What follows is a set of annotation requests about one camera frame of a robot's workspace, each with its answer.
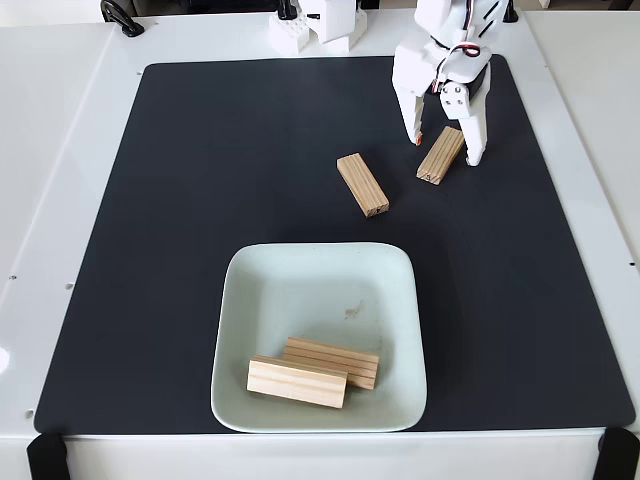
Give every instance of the cable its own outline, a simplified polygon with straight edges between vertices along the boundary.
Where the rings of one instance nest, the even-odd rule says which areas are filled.
[[[447,53],[447,56],[444,57],[436,67],[436,77],[433,79],[433,83],[431,84],[431,91],[433,93],[437,93],[440,90],[441,82],[438,81],[438,78],[440,77],[440,73],[442,72],[445,64],[447,63],[447,60],[449,60],[449,58],[451,57],[451,54],[456,50],[462,50],[462,53],[464,53],[467,57],[471,57],[471,58],[475,58],[480,55],[480,45],[476,43],[462,42],[451,47],[451,50],[449,50],[449,52]]]

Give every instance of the black wire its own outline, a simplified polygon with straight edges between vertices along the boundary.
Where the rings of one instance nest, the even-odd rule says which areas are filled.
[[[471,23],[471,2],[473,0],[467,0],[467,14],[464,17],[464,25],[462,27],[463,30],[469,30],[469,24]]]

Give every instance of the black clamp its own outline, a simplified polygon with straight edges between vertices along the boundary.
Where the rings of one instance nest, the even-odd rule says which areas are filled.
[[[296,7],[291,5],[291,0],[278,0],[278,18],[280,20],[295,20],[298,18]]]
[[[507,9],[504,12],[504,18],[502,21],[504,23],[515,23],[518,21],[518,13],[513,7],[513,0],[509,0],[509,3],[507,3]]]
[[[100,10],[105,22],[116,22],[127,37],[137,37],[144,33],[144,27],[127,15],[127,12],[115,0],[101,0]]]
[[[636,477],[640,441],[624,428],[607,428],[598,442],[598,463],[593,480],[633,480]]]

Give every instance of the white tabletop surface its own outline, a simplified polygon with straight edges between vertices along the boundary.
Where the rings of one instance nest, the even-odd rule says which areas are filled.
[[[640,235],[634,235],[640,233],[640,221],[638,202],[633,201],[632,180],[640,177],[640,169],[633,161],[634,111],[629,107],[633,102],[637,105],[638,95],[634,96],[631,87],[612,90],[604,86],[618,77],[618,72],[621,77],[637,76],[638,62],[630,59],[637,60],[633,46],[637,44],[640,16],[634,13],[544,12],[527,14],[526,17],[559,83],[591,161],[602,177],[615,214],[637,252],[640,250]],[[354,52],[356,55],[392,54],[393,46],[411,21],[411,13],[376,12],[370,19],[369,32]],[[106,185],[111,165],[108,159],[113,161],[137,88],[139,76],[136,72],[156,61],[275,56],[264,44],[264,20],[261,15],[161,18],[158,19],[159,25],[154,25],[154,20],[146,19],[148,33],[134,40],[125,39],[117,32],[114,35],[113,29],[106,25],[79,26],[79,30],[71,30],[78,26],[47,27],[52,30],[0,30],[0,40],[3,40],[0,45],[16,42],[20,36],[29,34],[36,38],[36,43],[39,41],[51,46],[53,53],[49,53],[49,57],[60,55],[55,52],[64,52],[65,48],[71,49],[72,53],[71,58],[60,59],[55,67],[46,69],[45,76],[42,69],[36,68],[43,57],[34,53],[33,48],[25,50],[24,54],[19,48],[0,48],[2,60],[9,58],[13,62],[9,62],[14,67],[9,88],[14,89],[24,82],[23,87],[29,86],[27,96],[33,99],[26,108],[14,106],[9,111],[16,115],[25,115],[26,112],[26,124],[35,121],[36,124],[40,122],[39,125],[48,124],[58,129],[58,133],[51,134],[47,140],[49,155],[44,153],[47,148],[38,150],[38,145],[29,145],[36,154],[23,155],[19,142],[13,137],[21,130],[11,128],[9,117],[4,113],[0,116],[4,133],[12,132],[3,139],[3,155],[8,150],[12,152],[12,158],[21,160],[17,167],[0,164],[3,169],[0,171],[3,173],[0,187],[13,186],[18,191],[12,179],[31,178],[31,160],[37,163],[33,174],[38,176],[30,190],[23,194],[23,204],[12,200],[12,196],[2,197],[0,202],[0,231],[3,233],[5,215],[13,221],[15,218],[28,219],[24,232],[13,232],[14,237],[20,237],[20,254],[17,255],[15,245],[6,254],[12,255],[8,260],[10,264],[17,257],[8,273],[18,278],[7,282],[0,298],[0,347],[12,344],[18,352],[11,357],[16,363],[0,375],[3,410],[0,411],[0,436],[7,437],[0,440],[0,477],[29,478],[24,449],[34,433],[22,414],[26,409],[34,408],[37,402],[46,373],[46,364],[43,370],[43,363],[47,357],[50,358],[68,302],[69,292],[64,285],[73,282],[79,269],[92,226],[90,220],[95,218]],[[512,66],[592,285],[594,290],[601,292],[597,293],[598,300],[627,383],[634,399],[638,398],[640,368],[634,348],[638,330],[629,320],[630,313],[638,312],[638,303],[627,298],[637,296],[637,271],[628,265],[632,258],[606,208],[606,201],[601,198],[593,171],[585,164],[587,157],[568,121],[556,87],[548,72],[542,71],[544,61],[526,22],[507,28],[511,28],[509,38],[496,50],[504,53]],[[221,50],[214,38],[205,49],[205,33],[214,31],[216,33],[210,35],[216,37],[222,35],[221,29],[225,30],[226,39],[231,41],[230,46],[227,44],[226,50]],[[248,37],[247,31],[252,32],[252,36]],[[604,45],[611,45],[611,35],[616,39],[617,49],[606,51],[608,56],[603,61],[606,69],[594,69],[593,62],[588,61],[589,57],[594,58],[594,51],[589,45],[596,52],[605,53]],[[584,51],[578,54],[573,49],[575,38],[579,38],[584,47]],[[312,45],[304,52],[305,56],[323,54],[318,45]],[[89,62],[89,67],[78,67],[81,61]],[[59,82],[58,91],[68,95],[67,102],[52,100],[51,95],[46,94],[50,93],[46,89],[47,79]],[[64,87],[66,82],[75,85],[71,93]],[[83,84],[87,86],[85,89],[81,88]],[[121,93],[121,98],[114,100],[95,94],[98,87],[107,85]],[[7,88],[0,89],[0,92],[3,92],[3,102],[11,100]],[[541,99],[547,99],[549,104],[544,104]],[[45,100],[53,104],[43,109],[41,102]],[[61,115],[59,109],[65,104],[67,109],[75,108],[71,108],[72,113]],[[615,118],[617,123],[608,125],[611,118]],[[94,130],[102,127],[106,130],[98,149]],[[557,141],[554,141],[554,133],[560,137]],[[38,143],[33,136],[25,141]],[[563,163],[563,153],[568,152],[573,152],[573,156],[567,157]],[[55,175],[51,175],[54,165]],[[572,186],[568,181],[572,176],[583,186]],[[45,185],[48,185],[47,200],[39,202]],[[81,204],[77,202],[78,196],[84,199]],[[35,221],[31,222],[37,205]],[[598,225],[590,226],[588,218],[595,218]],[[589,234],[596,230],[604,233]],[[23,242],[27,231],[28,238]],[[0,248],[4,249],[4,238],[1,241]],[[595,258],[599,245],[608,247],[602,252],[604,260]],[[50,258],[54,252],[61,257],[58,263]],[[621,263],[625,263],[625,270],[621,270]],[[603,285],[611,282],[620,282],[623,291],[616,294]],[[39,302],[33,302],[33,292],[38,293],[35,298]],[[6,396],[7,386],[15,387],[15,395],[11,398]],[[397,434],[384,437],[384,441],[376,436],[336,436],[330,441],[326,437],[300,441],[292,437],[192,436],[73,439],[68,441],[68,447],[72,478],[254,478],[257,474],[267,478],[297,478],[306,467],[306,478],[366,475],[369,478],[587,479],[591,478],[597,459],[598,436],[598,432],[593,430]]]

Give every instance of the white table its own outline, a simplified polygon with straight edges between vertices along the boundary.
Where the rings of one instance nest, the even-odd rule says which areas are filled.
[[[353,54],[392,54],[412,22],[411,14],[403,10],[372,13],[370,29]],[[633,110],[607,101],[618,91],[591,88],[594,82],[600,85],[600,80],[604,83],[604,79],[612,78],[611,67],[607,71],[588,70],[588,74],[578,77],[563,69],[590,65],[584,57],[569,50],[571,43],[565,45],[565,39],[580,38],[585,51],[589,51],[589,42],[594,48],[601,38],[606,39],[602,40],[606,43],[613,31],[624,40],[618,45],[629,46],[627,50],[622,46],[608,51],[610,65],[635,78],[632,74],[638,67],[629,66],[633,62],[627,63],[625,59],[635,55],[633,45],[637,43],[634,40],[637,40],[640,16],[618,14],[632,17],[625,17],[621,21],[624,25],[614,26],[616,17],[609,14],[605,20],[604,15],[545,12],[527,14],[526,18],[534,25],[534,32],[545,32],[544,55],[556,78],[566,79],[561,83],[565,99],[579,128],[585,129],[580,133],[589,139],[587,146],[592,160],[614,200],[616,214],[632,238],[633,233],[629,232],[640,232],[640,222],[635,223],[637,218],[626,207],[625,202],[633,203],[632,193],[630,189],[618,188],[618,175],[625,178],[638,175],[638,166],[625,162],[634,151],[624,150],[618,141],[618,155],[611,155],[618,166],[610,166],[613,161],[608,163],[611,160],[607,152],[611,149],[608,145],[611,137],[602,136],[602,130],[594,128],[597,115],[582,122],[584,112],[589,111],[585,110],[585,100],[595,101],[600,106],[598,112],[608,111],[623,118],[626,114],[630,120]],[[585,22],[590,25],[588,31],[593,40],[583,41]],[[3,155],[8,151],[12,157],[22,159],[8,166],[2,164],[9,175],[2,176],[0,187],[13,188],[14,194],[23,195],[21,200],[28,200],[22,209],[15,195],[0,197],[0,204],[13,207],[11,218],[26,216],[30,223],[25,241],[22,241],[24,232],[20,235],[14,232],[15,238],[20,237],[21,247],[9,274],[17,278],[7,282],[0,299],[0,347],[4,346],[11,354],[9,368],[0,374],[0,437],[6,438],[0,441],[3,478],[29,478],[24,449],[35,432],[24,413],[37,403],[70,297],[65,286],[73,283],[78,273],[140,80],[139,73],[154,62],[276,56],[265,42],[263,14],[165,17],[157,21],[145,19],[144,24],[148,31],[137,39],[124,37],[110,25],[0,30],[0,45],[19,45],[16,42],[28,36],[38,45],[49,45],[52,51],[66,49],[63,52],[68,55],[66,60],[64,53],[55,57],[56,67],[47,69],[45,74],[34,59],[58,54],[43,56],[33,51],[20,54],[15,48],[0,50],[0,58],[3,61],[8,58],[15,66],[9,78],[10,88],[23,88],[33,100],[26,109],[14,101],[9,111],[23,115],[27,124],[55,130],[53,133],[43,130],[44,141],[40,143],[14,126],[11,118],[15,117],[0,117],[4,132],[11,132],[3,144]],[[553,42],[550,40],[553,38],[559,40]],[[635,353],[634,340],[640,330],[636,325],[640,313],[640,278],[637,270],[629,265],[633,261],[631,254],[527,22],[505,25],[503,38],[495,50],[509,61],[637,405],[640,359]],[[324,48],[317,44],[303,52],[303,56],[325,54]],[[0,82],[7,84],[6,78]],[[59,86],[64,99],[50,95],[47,86],[52,82]],[[76,87],[86,85],[86,88],[65,88],[67,82]],[[582,90],[574,88],[576,85],[581,85]],[[5,92],[3,102],[12,99],[6,93],[8,90],[0,91]],[[617,103],[622,103],[622,97],[624,105],[638,98],[633,98],[632,91],[622,91],[619,95]],[[49,102],[46,104],[49,108],[41,108],[42,102]],[[626,128],[628,138],[633,138],[633,124],[623,122],[618,128],[616,132],[625,132]],[[27,155],[20,149],[20,139],[30,142]],[[31,162],[36,164],[33,172],[28,171]],[[56,168],[51,174],[53,165]],[[19,182],[12,179],[30,179],[32,173],[38,177],[37,181],[24,193]],[[38,202],[38,186],[42,188],[45,184],[45,200]],[[614,195],[621,195],[622,200],[618,202]],[[37,215],[31,223],[35,205],[38,205]],[[0,222],[3,221],[4,210],[0,217]],[[595,466],[598,436],[599,430],[594,429],[396,434],[385,436],[384,441],[371,435],[313,437],[304,441],[301,437],[286,436],[125,437],[72,439],[68,447],[74,478],[254,478],[259,474],[267,478],[297,478],[301,469],[307,467],[306,478],[358,475],[368,478],[587,479],[591,478]]]

